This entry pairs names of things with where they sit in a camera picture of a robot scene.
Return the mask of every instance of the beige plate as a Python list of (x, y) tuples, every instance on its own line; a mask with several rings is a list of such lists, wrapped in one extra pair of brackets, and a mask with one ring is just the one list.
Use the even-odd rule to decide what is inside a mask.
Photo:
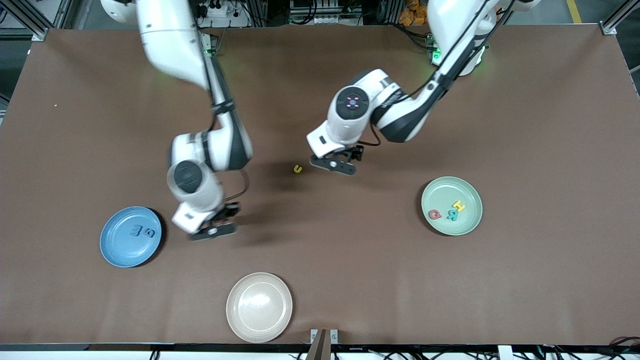
[(265, 343), (277, 338), (291, 320), (293, 299), (277, 276), (257, 272), (240, 279), (227, 298), (227, 321), (242, 340)]

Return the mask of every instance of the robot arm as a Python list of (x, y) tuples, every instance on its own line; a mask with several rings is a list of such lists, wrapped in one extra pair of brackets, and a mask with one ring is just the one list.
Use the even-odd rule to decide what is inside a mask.
[(207, 90), (212, 117), (221, 125), (214, 129), (212, 123), (199, 133), (179, 135), (173, 140), (167, 184), (180, 201), (173, 223), (189, 233), (192, 240), (233, 234), (237, 229), (228, 219), (239, 211), (239, 204), (225, 204), (222, 185), (214, 173), (244, 168), (252, 157), (251, 141), (239, 120), (218, 60), (204, 54), (188, 0), (113, 1), (119, 3), (111, 4), (119, 9), (118, 14), (137, 13), (149, 62), (165, 74)]
[[(390, 142), (411, 140), (454, 80), (477, 65), (482, 55), (478, 47), (496, 24), (493, 7), (499, 1), (431, 0), (427, 14), (444, 56), (440, 67), (415, 99), (380, 69), (358, 75), (333, 98), (327, 119), (307, 135), (314, 152), (311, 165), (354, 175), (356, 169), (351, 160), (362, 159), (364, 148), (357, 143), (368, 122)], [(515, 0), (508, 5), (533, 7), (539, 1)]]

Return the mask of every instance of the plate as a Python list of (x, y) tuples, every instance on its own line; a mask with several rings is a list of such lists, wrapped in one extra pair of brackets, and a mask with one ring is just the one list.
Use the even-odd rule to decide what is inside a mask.
[(162, 226), (158, 216), (142, 206), (115, 213), (102, 228), (100, 252), (118, 268), (138, 266), (149, 260), (160, 246)]
[(468, 234), (482, 218), (480, 195), (458, 177), (439, 177), (430, 182), (422, 193), (421, 204), (427, 222), (446, 235)]
[(257, 272), (240, 279), (227, 298), (227, 321), (242, 340), (265, 343), (277, 338), (291, 320), (293, 299), (277, 276)]

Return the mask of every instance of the brown tabletop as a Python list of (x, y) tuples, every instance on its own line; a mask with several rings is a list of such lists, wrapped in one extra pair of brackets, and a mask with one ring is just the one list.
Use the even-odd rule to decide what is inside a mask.
[[(616, 39), (506, 26), (490, 43), (415, 139), (366, 149), (345, 177), (307, 165), (306, 133), (355, 74), (379, 67), (411, 91), (426, 55), (393, 28), (228, 30), (220, 62), (255, 151), (239, 232), (191, 243), (167, 221), (158, 256), (121, 269), (100, 230), (127, 206), (171, 218), (166, 151), (208, 125), (207, 95), (155, 70), (136, 31), (50, 31), (1, 128), (0, 341), (240, 343), (225, 302), (252, 272), (291, 288), (277, 343), (318, 327), (343, 343), (637, 334), (640, 102)], [(466, 236), (424, 224), (418, 198), (440, 176), (483, 199)]]

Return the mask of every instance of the blue plate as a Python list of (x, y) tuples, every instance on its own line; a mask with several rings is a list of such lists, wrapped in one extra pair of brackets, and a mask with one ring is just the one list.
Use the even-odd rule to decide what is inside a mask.
[(115, 213), (102, 228), (100, 252), (118, 268), (138, 266), (149, 260), (160, 246), (162, 226), (157, 215), (141, 206)]

